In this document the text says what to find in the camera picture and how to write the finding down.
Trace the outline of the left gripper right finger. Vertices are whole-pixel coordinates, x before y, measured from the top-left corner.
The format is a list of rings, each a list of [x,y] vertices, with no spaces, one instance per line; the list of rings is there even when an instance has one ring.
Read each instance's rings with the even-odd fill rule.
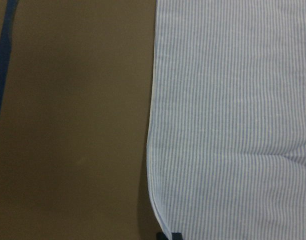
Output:
[[[172,240],[183,240],[183,235],[181,232],[172,232],[171,237]]]

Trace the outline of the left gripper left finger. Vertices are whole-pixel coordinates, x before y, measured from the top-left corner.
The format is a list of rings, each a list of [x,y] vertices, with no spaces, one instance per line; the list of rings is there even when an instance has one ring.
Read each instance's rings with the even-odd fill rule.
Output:
[[[163,232],[158,232],[156,234],[156,240],[166,240],[166,236]]]

